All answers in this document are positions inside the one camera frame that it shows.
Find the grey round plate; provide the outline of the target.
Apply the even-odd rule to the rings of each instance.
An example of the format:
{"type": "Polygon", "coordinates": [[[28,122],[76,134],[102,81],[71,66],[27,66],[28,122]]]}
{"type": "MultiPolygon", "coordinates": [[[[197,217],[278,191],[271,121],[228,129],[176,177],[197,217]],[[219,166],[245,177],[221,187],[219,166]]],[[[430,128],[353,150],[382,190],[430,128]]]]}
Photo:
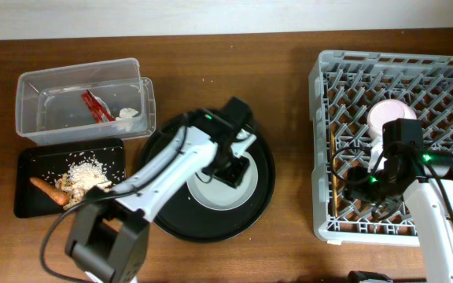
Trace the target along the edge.
{"type": "Polygon", "coordinates": [[[200,205],[214,211],[228,211],[240,207],[255,192],[258,183],[258,168],[251,154],[244,152],[243,157],[249,160],[249,166],[245,172],[241,184],[232,188],[219,180],[212,179],[202,172],[186,180],[186,185],[191,196],[200,205]]]}

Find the pink white bowl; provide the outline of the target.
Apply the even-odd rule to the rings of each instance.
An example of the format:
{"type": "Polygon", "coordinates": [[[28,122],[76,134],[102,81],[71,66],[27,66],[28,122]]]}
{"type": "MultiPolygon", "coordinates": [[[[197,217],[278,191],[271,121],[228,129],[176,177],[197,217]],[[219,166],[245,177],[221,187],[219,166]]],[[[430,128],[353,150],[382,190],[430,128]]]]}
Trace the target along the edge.
{"type": "Polygon", "coordinates": [[[382,136],[383,125],[396,119],[417,119],[417,116],[408,105],[395,99],[379,101],[368,112],[366,121],[368,134],[372,139],[382,136]]]}

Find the white tissue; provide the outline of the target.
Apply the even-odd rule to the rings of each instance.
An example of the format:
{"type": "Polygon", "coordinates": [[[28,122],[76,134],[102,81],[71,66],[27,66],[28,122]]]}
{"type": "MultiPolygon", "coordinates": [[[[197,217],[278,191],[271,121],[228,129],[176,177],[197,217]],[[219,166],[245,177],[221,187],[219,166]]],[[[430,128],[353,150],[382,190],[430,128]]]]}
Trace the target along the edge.
{"type": "Polygon", "coordinates": [[[117,125],[117,130],[125,130],[129,132],[133,126],[133,118],[138,115],[138,111],[133,108],[122,108],[119,115],[116,117],[116,121],[120,121],[117,125]]]}

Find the red snack wrapper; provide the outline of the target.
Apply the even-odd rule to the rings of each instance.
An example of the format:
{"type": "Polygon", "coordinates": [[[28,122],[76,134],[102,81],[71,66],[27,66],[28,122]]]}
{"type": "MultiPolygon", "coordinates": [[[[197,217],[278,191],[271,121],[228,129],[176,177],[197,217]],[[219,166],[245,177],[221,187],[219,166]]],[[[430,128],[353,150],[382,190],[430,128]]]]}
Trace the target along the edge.
{"type": "Polygon", "coordinates": [[[100,101],[89,91],[81,94],[84,104],[88,107],[96,123],[107,123],[115,121],[110,114],[109,109],[100,103],[100,101]]]}

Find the white rice pile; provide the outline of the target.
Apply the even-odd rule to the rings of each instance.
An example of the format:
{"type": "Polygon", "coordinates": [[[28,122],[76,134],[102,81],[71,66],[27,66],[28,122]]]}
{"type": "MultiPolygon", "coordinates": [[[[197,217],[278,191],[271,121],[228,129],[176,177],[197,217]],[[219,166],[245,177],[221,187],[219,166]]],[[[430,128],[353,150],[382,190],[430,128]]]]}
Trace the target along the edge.
{"type": "Polygon", "coordinates": [[[73,189],[85,191],[99,186],[110,188],[115,181],[121,180],[122,169],[116,169],[114,160],[101,158],[93,150],[57,155],[43,177],[58,189],[66,192],[73,189]]]}

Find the peanut shells pile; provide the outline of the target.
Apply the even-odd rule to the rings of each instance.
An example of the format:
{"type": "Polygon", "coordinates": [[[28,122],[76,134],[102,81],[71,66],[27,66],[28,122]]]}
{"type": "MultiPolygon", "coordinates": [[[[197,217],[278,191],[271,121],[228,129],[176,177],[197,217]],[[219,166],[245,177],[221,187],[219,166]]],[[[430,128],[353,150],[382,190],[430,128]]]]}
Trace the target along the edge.
{"type": "Polygon", "coordinates": [[[55,187],[69,196],[68,203],[62,206],[65,211],[81,202],[94,187],[108,192],[111,185],[112,182],[104,175],[82,175],[73,178],[63,174],[62,178],[55,182],[55,187]]]}

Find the orange carrot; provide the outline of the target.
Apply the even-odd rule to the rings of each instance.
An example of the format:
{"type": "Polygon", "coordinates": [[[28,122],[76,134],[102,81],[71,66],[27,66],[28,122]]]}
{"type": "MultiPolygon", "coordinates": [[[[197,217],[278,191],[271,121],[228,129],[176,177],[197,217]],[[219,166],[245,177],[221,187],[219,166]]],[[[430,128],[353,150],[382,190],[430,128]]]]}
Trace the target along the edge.
{"type": "Polygon", "coordinates": [[[66,192],[59,190],[54,186],[51,186],[51,184],[40,178],[31,177],[29,178],[29,180],[33,186],[36,186],[37,188],[42,190],[56,204],[64,207],[69,203],[70,197],[66,192]]]}

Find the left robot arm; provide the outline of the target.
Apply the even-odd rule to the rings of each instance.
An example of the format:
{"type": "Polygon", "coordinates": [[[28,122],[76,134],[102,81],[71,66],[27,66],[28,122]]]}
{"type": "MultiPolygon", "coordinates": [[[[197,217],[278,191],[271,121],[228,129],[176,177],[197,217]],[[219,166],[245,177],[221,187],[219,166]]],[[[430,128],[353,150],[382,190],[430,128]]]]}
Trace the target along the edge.
{"type": "Polygon", "coordinates": [[[256,140],[252,110],[233,97],[220,110],[183,117],[173,139],[140,171],[105,193],[92,189],[76,213],[65,253],[92,282],[134,282],[145,260],[149,228],[187,182],[245,189],[254,171],[245,153],[256,140]]]}

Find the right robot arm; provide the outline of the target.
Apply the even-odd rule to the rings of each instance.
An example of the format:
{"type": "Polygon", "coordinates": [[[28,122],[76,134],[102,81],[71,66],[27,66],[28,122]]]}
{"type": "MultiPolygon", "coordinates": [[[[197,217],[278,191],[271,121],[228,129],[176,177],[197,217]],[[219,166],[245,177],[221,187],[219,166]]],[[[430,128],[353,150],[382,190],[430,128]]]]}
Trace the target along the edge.
{"type": "Polygon", "coordinates": [[[344,196],[372,205],[371,218],[401,204],[413,219],[429,282],[453,282],[453,154],[429,149],[422,124],[396,119],[384,124],[382,151],[371,169],[348,170],[344,196]]]}

